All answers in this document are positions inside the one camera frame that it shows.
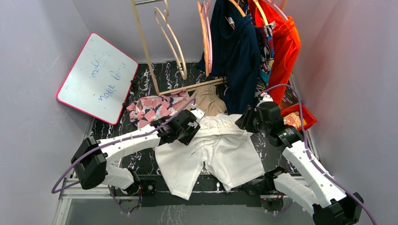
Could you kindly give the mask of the white shorts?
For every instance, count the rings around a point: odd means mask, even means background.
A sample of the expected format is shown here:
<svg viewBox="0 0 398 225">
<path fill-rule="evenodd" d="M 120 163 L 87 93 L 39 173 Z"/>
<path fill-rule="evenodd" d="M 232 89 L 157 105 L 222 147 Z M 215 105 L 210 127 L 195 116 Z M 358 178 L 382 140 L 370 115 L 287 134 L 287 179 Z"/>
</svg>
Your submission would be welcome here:
<svg viewBox="0 0 398 225">
<path fill-rule="evenodd" d="M 154 149 L 161 175 L 172 195 L 189 200 L 203 168 L 227 192 L 264 175 L 252 134 L 235 124 L 240 117 L 240 114 L 206 116 L 188 145 L 174 141 Z"/>
</svg>

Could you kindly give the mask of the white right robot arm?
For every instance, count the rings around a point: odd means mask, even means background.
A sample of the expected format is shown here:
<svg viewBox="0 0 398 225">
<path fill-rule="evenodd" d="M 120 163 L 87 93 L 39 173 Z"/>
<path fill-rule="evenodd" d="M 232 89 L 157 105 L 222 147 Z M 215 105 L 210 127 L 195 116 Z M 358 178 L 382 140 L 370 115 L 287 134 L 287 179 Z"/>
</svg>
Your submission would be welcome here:
<svg viewBox="0 0 398 225">
<path fill-rule="evenodd" d="M 354 225 L 359 221 L 362 197 L 358 193 L 349 195 L 329 179 L 329 173 L 305 149 L 303 135 L 294 126 L 284 123 L 275 102 L 263 101 L 257 107 L 247 106 L 235 124 L 251 133 L 263 133 L 307 182 L 305 186 L 285 169 L 277 167 L 264 175 L 268 193 L 288 195 L 309 213 L 316 225 Z"/>
</svg>

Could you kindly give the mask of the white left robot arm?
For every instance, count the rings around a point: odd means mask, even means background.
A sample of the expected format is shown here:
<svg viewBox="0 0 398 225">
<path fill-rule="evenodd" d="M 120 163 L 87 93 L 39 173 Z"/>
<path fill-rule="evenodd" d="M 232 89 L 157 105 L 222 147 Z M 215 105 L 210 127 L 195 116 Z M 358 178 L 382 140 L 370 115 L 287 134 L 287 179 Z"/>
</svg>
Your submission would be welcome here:
<svg viewBox="0 0 398 225">
<path fill-rule="evenodd" d="M 81 188 L 89 190 L 102 184 L 135 195 L 141 188 L 139 177 L 132 169 L 120 168 L 114 162 L 174 141 L 188 145 L 198 132 L 202 118 L 204 112 L 201 109 L 185 109 L 122 136 L 102 140 L 92 136 L 86 138 L 71 159 Z"/>
</svg>

